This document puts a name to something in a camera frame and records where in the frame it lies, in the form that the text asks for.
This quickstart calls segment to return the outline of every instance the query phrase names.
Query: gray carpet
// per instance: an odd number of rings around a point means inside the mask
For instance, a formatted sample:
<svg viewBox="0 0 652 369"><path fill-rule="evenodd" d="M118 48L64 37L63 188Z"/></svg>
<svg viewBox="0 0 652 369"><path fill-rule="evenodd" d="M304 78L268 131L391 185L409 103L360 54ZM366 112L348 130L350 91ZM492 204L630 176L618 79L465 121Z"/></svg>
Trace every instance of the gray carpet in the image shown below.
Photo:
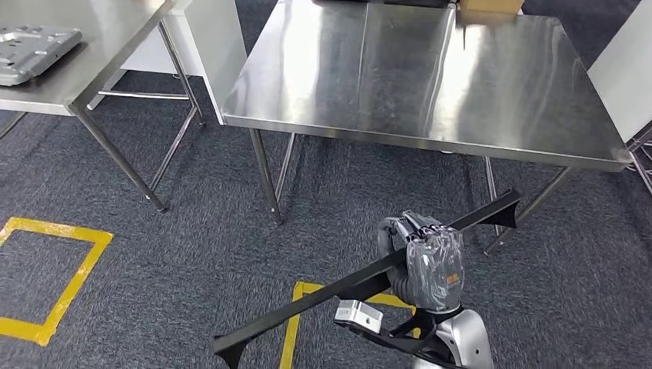
<svg viewBox="0 0 652 369"><path fill-rule="evenodd" d="M528 0L526 10L562 12L589 65L606 36L591 41L588 20L602 20L598 27L612 35L632 9L596 3L585 10L581 2ZM238 8L250 48L270 2L241 0ZM177 83L130 72L119 87L180 92ZM209 112L201 81L191 83ZM107 98L95 116L150 178L186 111L184 103ZM286 138L264 134L275 168ZM480 158L301 137L281 204L287 221L276 228L248 133L219 127L213 116L206 128L191 127L161 182L166 214L72 118L28 115L2 140L0 168L0 223L19 216L115 234L47 347L0 336L7 368L225 367L211 353L213 334L288 303L296 281L325 284L376 260L383 217L411 208L449 221L488 197ZM516 185L528 196L556 170L494 162L498 191ZM466 234L464 303L483 316L497 367L650 365L651 208L635 173L576 171L492 258L481 253L490 227ZM12 235L0 248L0 314L42 321L88 249ZM406 314L383 309L391 321ZM330 302L303 314L294 367L407 367L405 356L334 326L333 313ZM283 337L284 326L253 341L242 367L277 367Z"/></svg>

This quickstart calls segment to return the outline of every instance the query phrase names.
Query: black metal bar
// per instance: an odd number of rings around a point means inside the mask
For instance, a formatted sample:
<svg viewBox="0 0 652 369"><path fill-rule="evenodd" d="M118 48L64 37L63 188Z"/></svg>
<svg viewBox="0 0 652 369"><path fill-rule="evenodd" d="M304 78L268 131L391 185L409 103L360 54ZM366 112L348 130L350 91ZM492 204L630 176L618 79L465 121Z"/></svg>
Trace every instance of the black metal bar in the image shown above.
<svg viewBox="0 0 652 369"><path fill-rule="evenodd" d="M450 226L458 231L463 231L476 224L498 224L516 228L514 212L520 200L521 194L518 191L509 190L482 208L457 219Z"/></svg>
<svg viewBox="0 0 652 369"><path fill-rule="evenodd" d="M300 314L302 311L306 311L335 295L343 293L348 288L354 287L379 274L385 273L396 264L404 262L405 249L396 251L386 258L376 261L368 267L356 271L333 284L329 284L328 286L312 294L306 295L291 304L287 304L276 311L272 311L271 313L259 317L231 334L215 338L213 340L213 351L216 354L219 354L237 344L250 341L264 332L283 324L287 319Z"/></svg>

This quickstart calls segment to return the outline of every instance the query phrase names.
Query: yellow tape square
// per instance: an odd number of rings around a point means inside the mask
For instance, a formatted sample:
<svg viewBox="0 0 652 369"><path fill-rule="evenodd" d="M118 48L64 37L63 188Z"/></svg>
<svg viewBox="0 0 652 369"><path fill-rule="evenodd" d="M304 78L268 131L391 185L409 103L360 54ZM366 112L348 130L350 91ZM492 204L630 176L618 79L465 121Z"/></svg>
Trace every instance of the yellow tape square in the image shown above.
<svg viewBox="0 0 652 369"><path fill-rule="evenodd" d="M322 288L321 284L314 284L308 282L297 282L294 285L294 290L292 291L292 301L296 301L302 297L304 294L311 294L316 290ZM417 311L417 308L414 306L405 304L403 301L399 300L396 296L392 294L377 294L371 298L368 298L365 302L371 304L383 304L387 306L393 306L395 308L405 308L410 309L410 313L414 315ZM285 339L283 340L283 351L281 352L281 364L279 365L280 369L291 369L292 368L292 359L294 358L294 346L297 343L297 332L299 330L299 317L301 315L295 315L291 317L288 321L288 329L285 330ZM419 329L415 329L413 334L415 337L419 337Z"/></svg>
<svg viewBox="0 0 652 369"><path fill-rule="evenodd" d="M79 269L75 272L75 275L65 287L61 296L59 296L59 299L48 313L43 324L34 324L28 321L0 317L0 334L32 341L41 346L45 346L50 341L50 337L56 332L59 321L61 321L66 310L68 310L68 306L70 306L72 299L75 298L79 288L86 281L88 274L91 273L106 245L111 242L113 234L96 231L95 229L49 223L47 221L9 218L3 229L0 230L0 247L7 241L12 232L17 230L93 243L91 250L79 265Z"/></svg>

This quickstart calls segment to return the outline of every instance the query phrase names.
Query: plastic wrap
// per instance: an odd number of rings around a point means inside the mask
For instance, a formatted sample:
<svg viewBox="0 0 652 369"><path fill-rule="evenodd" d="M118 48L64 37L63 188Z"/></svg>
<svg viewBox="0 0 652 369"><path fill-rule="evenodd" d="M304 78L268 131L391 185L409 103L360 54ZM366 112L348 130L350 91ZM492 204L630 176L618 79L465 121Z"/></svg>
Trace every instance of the plastic wrap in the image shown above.
<svg viewBox="0 0 652 369"><path fill-rule="evenodd" d="M448 311L459 306L464 287L462 233L443 225L407 244L407 274L418 308Z"/></svg>

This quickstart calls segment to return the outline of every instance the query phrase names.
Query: metal plate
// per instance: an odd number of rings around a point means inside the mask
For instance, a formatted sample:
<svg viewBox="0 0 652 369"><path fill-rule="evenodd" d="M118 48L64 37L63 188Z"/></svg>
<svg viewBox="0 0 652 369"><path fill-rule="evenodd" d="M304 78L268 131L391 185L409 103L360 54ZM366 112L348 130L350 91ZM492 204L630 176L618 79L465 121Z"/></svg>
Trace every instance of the metal plate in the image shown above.
<svg viewBox="0 0 652 369"><path fill-rule="evenodd" d="M280 0L227 125L619 171L624 143L555 18Z"/></svg>
<svg viewBox="0 0 652 369"><path fill-rule="evenodd" d="M74 28L81 43L20 85L0 86L0 109L73 115L156 28L173 0L1 0L0 24Z"/></svg>
<svg viewBox="0 0 652 369"><path fill-rule="evenodd" d="M0 85L19 85L40 75L81 39L78 29L0 25Z"/></svg>

